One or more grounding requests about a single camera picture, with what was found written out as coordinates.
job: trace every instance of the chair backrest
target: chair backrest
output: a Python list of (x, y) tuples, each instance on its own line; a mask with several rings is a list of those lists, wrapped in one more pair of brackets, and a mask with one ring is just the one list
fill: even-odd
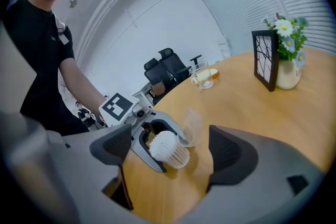
[(171, 48), (160, 50), (159, 54), (161, 54), (162, 58), (159, 60), (159, 63), (161, 63), (176, 80), (179, 80), (177, 72), (186, 67), (184, 63), (182, 63), (180, 58)]
[(153, 85), (163, 81), (166, 87), (170, 87), (172, 80), (169, 78), (165, 68), (155, 59), (148, 61), (144, 64), (143, 68), (145, 69), (145, 77)]

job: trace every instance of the black office chair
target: black office chair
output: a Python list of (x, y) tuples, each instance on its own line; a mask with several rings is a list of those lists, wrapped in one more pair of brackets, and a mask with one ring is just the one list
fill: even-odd
[[(170, 74), (172, 74), (177, 84), (180, 84), (182, 81), (190, 77), (191, 74), (189, 70), (191, 69), (191, 66), (186, 67), (171, 48), (160, 50), (159, 54), (161, 55), (159, 62)], [(194, 61), (195, 64), (197, 64), (197, 59), (201, 56), (202, 55), (198, 55), (190, 61)]]
[(145, 63), (143, 67), (146, 70), (144, 75), (152, 85), (162, 81), (166, 88), (164, 94), (153, 97), (153, 104), (156, 105), (167, 93), (175, 88), (176, 82), (169, 77), (165, 68), (155, 58)]

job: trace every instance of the man in black t-shirt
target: man in black t-shirt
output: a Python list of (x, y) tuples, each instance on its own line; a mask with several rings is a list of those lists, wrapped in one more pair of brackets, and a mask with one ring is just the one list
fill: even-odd
[(83, 108), (81, 103), (78, 101), (76, 102), (76, 107), (78, 108), (78, 118), (80, 118), (85, 126), (90, 131), (100, 130), (103, 129), (103, 126), (100, 125), (97, 121), (92, 118), (92, 112), (88, 111), (87, 109)]
[(61, 135), (87, 132), (84, 123), (65, 106), (58, 91), (58, 69), (72, 95), (99, 114), (105, 98), (76, 65), (68, 27), (59, 30), (51, 6), (55, 0), (16, 0), (4, 15), (4, 25), (14, 44), (37, 76), (21, 113)]

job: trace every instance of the white vase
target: white vase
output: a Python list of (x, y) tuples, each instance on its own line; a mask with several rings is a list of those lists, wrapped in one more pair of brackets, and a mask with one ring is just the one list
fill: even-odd
[(276, 87), (283, 90), (293, 89), (301, 78), (301, 68), (298, 68), (294, 60), (279, 60), (278, 77)]

